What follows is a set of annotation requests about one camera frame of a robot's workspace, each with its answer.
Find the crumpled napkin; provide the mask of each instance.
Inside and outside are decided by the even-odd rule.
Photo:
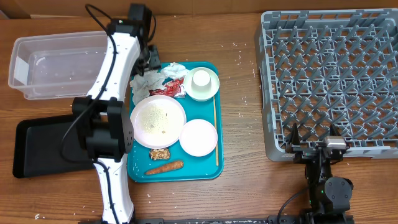
[[[163,82],[166,78],[173,80],[183,78],[189,72],[185,66],[178,63],[170,63],[169,66],[163,68],[160,73],[157,70],[145,72],[143,76],[136,75],[130,81],[132,88],[132,102],[137,105],[141,100],[149,96],[149,90],[164,90]]]

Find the white bowl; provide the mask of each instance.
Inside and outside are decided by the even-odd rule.
[[[214,126],[203,119],[194,119],[184,125],[180,135],[182,149],[191,156],[205,156],[217,145],[218,135]]]
[[[185,91],[197,101],[211,99],[220,88],[218,75],[209,68],[194,68],[184,78]]]
[[[150,149],[162,149],[178,141],[187,116],[177,100],[155,95],[139,102],[130,120],[134,139],[139,144]]]

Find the gray dish rack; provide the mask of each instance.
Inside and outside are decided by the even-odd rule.
[[[267,157],[285,153],[297,123],[302,147],[338,127],[348,157],[398,158],[398,9],[272,11],[254,41]]]

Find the teal tray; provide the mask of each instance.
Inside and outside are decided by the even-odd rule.
[[[217,68],[210,62],[181,62],[187,69],[191,70],[197,67],[206,67],[212,69],[217,75]],[[162,68],[170,65],[163,63]],[[204,119],[214,125],[214,105],[213,100],[198,102],[190,98],[188,95],[184,99],[176,99],[184,108],[187,115],[187,122],[193,119]],[[218,166],[216,166],[216,151],[213,150],[209,155],[203,157],[194,157],[187,154],[177,141],[169,147],[171,158],[168,161],[153,161],[149,157],[148,148],[134,141],[131,152],[127,159],[127,173],[130,178],[136,182],[166,182],[181,180],[208,180],[218,177],[224,169],[224,153],[223,153],[223,126],[221,124],[221,102],[220,91],[215,95],[216,100],[216,117],[217,117],[217,133],[218,133]],[[130,114],[134,109],[132,102],[132,94],[130,98]],[[164,165],[168,162],[176,160],[184,161],[184,167],[180,170],[165,172],[163,174],[145,175],[144,173],[150,169]]]

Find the small white cup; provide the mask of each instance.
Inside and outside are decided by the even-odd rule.
[[[192,89],[196,91],[209,91],[211,89],[210,74],[206,71],[199,70],[192,76]]]

